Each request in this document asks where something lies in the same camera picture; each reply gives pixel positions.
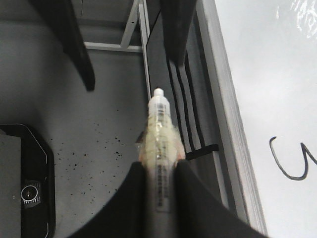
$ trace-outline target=black marker writing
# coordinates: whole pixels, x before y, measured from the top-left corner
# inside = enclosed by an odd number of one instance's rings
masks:
[[[271,152],[272,152],[272,155],[275,159],[275,162],[277,163],[277,166],[279,167],[279,169],[283,172],[283,174],[288,177],[289,179],[291,180],[297,180],[297,181],[301,181],[301,180],[304,180],[306,177],[307,177],[307,173],[308,173],[308,160],[307,160],[307,155],[312,159],[312,161],[317,165],[317,160],[312,156],[312,154],[309,152],[309,150],[307,149],[307,147],[304,145],[304,143],[301,143],[301,148],[302,148],[302,152],[303,152],[303,156],[304,156],[304,163],[305,163],[305,170],[304,170],[304,173],[302,176],[300,177],[294,177],[294,176],[290,176],[289,174],[286,173],[286,171],[282,168],[281,164],[279,163],[278,159],[277,159],[277,156],[276,156],[276,153],[274,151],[274,148],[273,148],[273,140],[276,139],[276,136],[272,137],[270,140],[269,140],[269,146],[271,148]]]

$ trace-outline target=white metal bar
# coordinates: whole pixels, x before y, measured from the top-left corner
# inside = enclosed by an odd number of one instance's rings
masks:
[[[140,2],[140,0],[134,0],[134,2],[132,4],[130,15],[129,15],[127,24],[125,26],[124,33],[123,33],[122,40],[121,40],[121,47],[122,48],[127,48],[128,45],[130,44],[131,37],[132,37],[132,34],[134,32],[134,29],[135,29],[135,26],[136,26],[137,20],[138,20],[139,2]]]
[[[212,152],[212,157],[213,157],[214,167],[216,169],[221,201],[222,201],[222,204],[227,209],[229,209],[227,190],[226,190],[226,186],[224,184],[224,178],[223,178],[223,173],[222,173],[222,168],[221,168],[221,163],[220,163],[219,152],[218,151],[213,151]]]
[[[238,217],[267,234],[216,5],[199,0],[196,9]]]
[[[151,86],[150,86],[150,76],[149,76],[149,67],[148,67],[148,56],[147,56],[147,43],[150,34],[150,27],[147,26],[147,21],[149,23],[148,16],[145,15],[145,6],[142,4],[143,1],[139,4],[139,24],[140,24],[140,32],[141,32],[141,41],[142,41],[142,49],[143,49],[143,62],[144,62],[144,71],[145,71],[145,79],[147,85],[147,93],[148,93],[148,100],[151,99]]]
[[[90,50],[123,51],[123,52],[142,53],[141,46],[128,46],[127,48],[123,48],[123,47],[121,47],[121,45],[96,43],[96,42],[85,42],[85,46],[87,49],[90,49]]]

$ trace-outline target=gray floor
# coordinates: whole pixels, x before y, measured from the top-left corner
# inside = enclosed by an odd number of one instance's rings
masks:
[[[96,90],[87,93],[45,26],[0,22],[0,123],[26,123],[55,156],[56,232],[91,219],[137,160],[146,123],[141,54],[90,51]]]

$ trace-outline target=whiteboard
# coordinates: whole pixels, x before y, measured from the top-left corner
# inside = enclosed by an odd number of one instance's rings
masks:
[[[268,235],[317,234],[315,0],[216,0]],[[308,160],[304,173],[302,146]]]

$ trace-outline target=round button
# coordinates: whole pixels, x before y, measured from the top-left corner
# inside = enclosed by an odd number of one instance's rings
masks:
[[[38,190],[33,185],[29,185],[29,186],[24,187],[22,189],[22,192],[21,192],[22,199],[24,199],[25,201],[28,201],[28,202],[35,199],[37,197],[37,195],[38,195]]]

